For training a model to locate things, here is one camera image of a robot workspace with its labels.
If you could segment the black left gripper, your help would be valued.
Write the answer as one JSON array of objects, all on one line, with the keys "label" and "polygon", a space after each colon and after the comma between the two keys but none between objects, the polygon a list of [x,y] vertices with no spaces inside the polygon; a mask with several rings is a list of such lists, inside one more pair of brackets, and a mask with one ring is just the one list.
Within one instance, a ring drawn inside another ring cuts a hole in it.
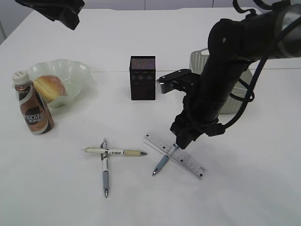
[{"label": "black left gripper", "polygon": [[15,0],[16,3],[31,8],[50,21],[59,21],[67,28],[75,30],[79,24],[79,13],[84,7],[83,0]]}]

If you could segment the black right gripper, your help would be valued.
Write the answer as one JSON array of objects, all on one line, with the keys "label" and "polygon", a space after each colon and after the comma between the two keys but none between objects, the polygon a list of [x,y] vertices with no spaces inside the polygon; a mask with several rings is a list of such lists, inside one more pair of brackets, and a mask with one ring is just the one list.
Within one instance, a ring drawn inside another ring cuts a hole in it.
[{"label": "black right gripper", "polygon": [[196,141],[202,134],[206,134],[209,137],[223,134],[223,125],[221,123],[216,123],[197,127],[195,124],[192,124],[184,114],[179,114],[172,123],[170,130],[176,136],[175,143],[181,149],[185,149],[192,141]]}]

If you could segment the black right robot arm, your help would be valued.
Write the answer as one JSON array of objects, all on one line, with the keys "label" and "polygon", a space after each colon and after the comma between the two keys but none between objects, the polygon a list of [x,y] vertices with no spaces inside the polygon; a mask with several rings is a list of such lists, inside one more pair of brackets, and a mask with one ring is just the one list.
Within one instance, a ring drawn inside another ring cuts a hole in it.
[{"label": "black right robot arm", "polygon": [[[207,45],[209,58],[201,75],[173,83],[175,89],[186,94],[183,110],[170,128],[181,149],[202,134],[221,135],[238,121],[254,98],[254,87],[268,60],[300,57],[301,6],[280,1],[269,12],[251,13],[242,21],[221,19],[212,27]],[[258,67],[241,107],[229,122],[219,123],[220,109],[240,82],[241,74],[253,63],[258,63]]]}]

